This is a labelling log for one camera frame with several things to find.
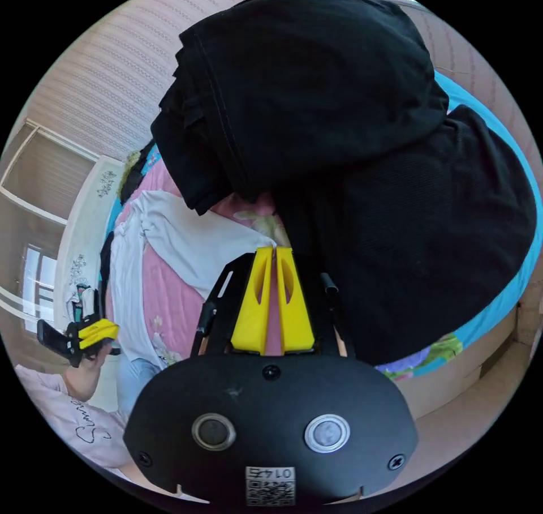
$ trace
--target black jacket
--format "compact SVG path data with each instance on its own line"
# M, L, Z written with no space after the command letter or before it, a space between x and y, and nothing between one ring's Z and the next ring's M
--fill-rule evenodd
M271 190L295 252L339 288L377 365L454 331L533 240L515 154L471 109L447 115L415 25L375 0L247 0L180 35L152 133L189 207Z

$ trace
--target white t-shirt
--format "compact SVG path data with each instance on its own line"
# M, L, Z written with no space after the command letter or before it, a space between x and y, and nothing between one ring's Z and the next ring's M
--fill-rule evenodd
M126 420L74 399L62 377L17 365L15 372L37 409L57 435L97 465L121 467L132 461L123 441Z

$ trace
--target label sticker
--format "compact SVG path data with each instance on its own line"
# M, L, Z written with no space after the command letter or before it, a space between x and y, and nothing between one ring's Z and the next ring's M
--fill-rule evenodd
M245 489L249 507L294 506L294 467L245 467Z

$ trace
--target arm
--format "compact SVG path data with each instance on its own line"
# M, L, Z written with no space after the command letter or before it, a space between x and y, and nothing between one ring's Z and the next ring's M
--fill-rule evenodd
M78 368L70 366L64 371L62 379L70 396L87 402L94 395L100 370L110 352L111 345L104 346L94 360L83 358Z

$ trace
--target window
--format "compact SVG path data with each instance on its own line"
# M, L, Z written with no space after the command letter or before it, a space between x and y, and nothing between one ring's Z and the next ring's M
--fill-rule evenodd
M26 121L0 158L0 308L36 334L53 324L58 250L98 156Z

